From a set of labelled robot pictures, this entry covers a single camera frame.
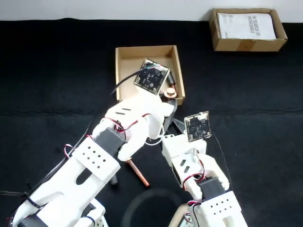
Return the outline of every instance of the open cardboard box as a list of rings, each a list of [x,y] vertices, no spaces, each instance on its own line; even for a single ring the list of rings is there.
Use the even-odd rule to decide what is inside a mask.
[[[273,21],[276,39],[222,39],[217,13],[268,13]],[[209,25],[215,51],[277,52],[287,41],[278,13],[274,9],[213,9]]]
[[[185,91],[179,62],[177,47],[168,46],[134,46],[134,47],[117,47],[116,48],[116,84],[125,77],[138,71],[144,59],[150,59],[163,66],[170,68],[176,82],[178,96],[176,98],[178,105],[182,105],[185,98]],[[137,93],[133,84],[135,76],[125,81],[117,89],[117,100],[122,101]],[[168,88],[167,82],[161,88],[164,92]]]

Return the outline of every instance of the black cloth surface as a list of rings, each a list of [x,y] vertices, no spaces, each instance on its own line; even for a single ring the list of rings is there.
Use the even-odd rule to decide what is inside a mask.
[[[0,22],[0,190],[35,185],[96,111],[115,104],[115,47],[175,44],[186,90],[176,118],[210,111],[248,225],[303,226],[303,25],[284,26],[279,53],[234,53],[213,51],[207,22]],[[214,138],[207,142],[226,172]],[[134,162],[151,187],[121,163],[119,187],[98,195],[106,218],[114,227],[166,227],[190,196],[160,146]],[[18,201],[0,197],[1,223]]]

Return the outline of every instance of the copper pipe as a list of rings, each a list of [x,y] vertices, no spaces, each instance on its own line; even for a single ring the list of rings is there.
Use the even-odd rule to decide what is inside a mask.
[[[131,166],[131,168],[134,170],[134,172],[137,174],[137,176],[140,178],[140,180],[143,182],[143,184],[146,187],[150,186],[150,183],[148,183],[148,181],[145,179],[145,177],[143,176],[141,171],[138,169],[138,167],[134,164],[134,162],[132,161],[131,158],[126,160],[126,163],[128,163]]]

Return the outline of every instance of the robotic arm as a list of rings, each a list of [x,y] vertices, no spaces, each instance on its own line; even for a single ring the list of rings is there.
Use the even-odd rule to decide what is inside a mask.
[[[116,152],[120,148],[118,159],[126,161],[147,138],[161,137],[164,118],[173,109],[159,96],[142,89],[110,108],[91,137],[17,209],[11,226],[82,227],[104,223],[105,209],[94,197],[120,169],[114,158]],[[84,216],[89,206],[93,208]]]
[[[227,191],[227,177],[216,160],[205,154],[205,140],[188,142],[185,134],[167,135],[162,144],[162,154],[180,187],[194,199],[187,204],[188,222],[195,227],[247,227],[233,191]]]

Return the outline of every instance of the white wall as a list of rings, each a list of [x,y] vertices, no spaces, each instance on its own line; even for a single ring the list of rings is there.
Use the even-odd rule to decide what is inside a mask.
[[[303,0],[0,0],[0,20],[208,20],[211,8],[272,8],[303,22]]]

